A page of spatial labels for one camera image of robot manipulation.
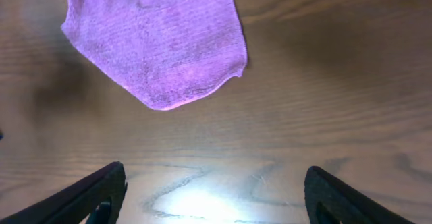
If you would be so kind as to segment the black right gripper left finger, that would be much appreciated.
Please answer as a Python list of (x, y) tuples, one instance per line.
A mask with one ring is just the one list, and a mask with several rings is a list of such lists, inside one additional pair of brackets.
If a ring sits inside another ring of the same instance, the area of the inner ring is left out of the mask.
[(116, 224), (127, 192), (121, 162), (112, 162), (62, 191), (1, 220), (2, 224)]

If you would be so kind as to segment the purple microfiber cloth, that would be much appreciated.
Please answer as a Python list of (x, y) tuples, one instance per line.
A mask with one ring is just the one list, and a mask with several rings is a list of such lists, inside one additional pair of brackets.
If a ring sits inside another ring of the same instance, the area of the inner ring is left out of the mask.
[(234, 0), (67, 0), (70, 43), (147, 107), (214, 93), (248, 63)]

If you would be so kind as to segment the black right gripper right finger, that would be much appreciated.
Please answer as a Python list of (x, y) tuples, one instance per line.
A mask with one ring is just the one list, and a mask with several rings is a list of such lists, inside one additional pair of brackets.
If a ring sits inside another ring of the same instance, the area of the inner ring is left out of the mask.
[(304, 199), (311, 224), (412, 224), (318, 166), (306, 173)]

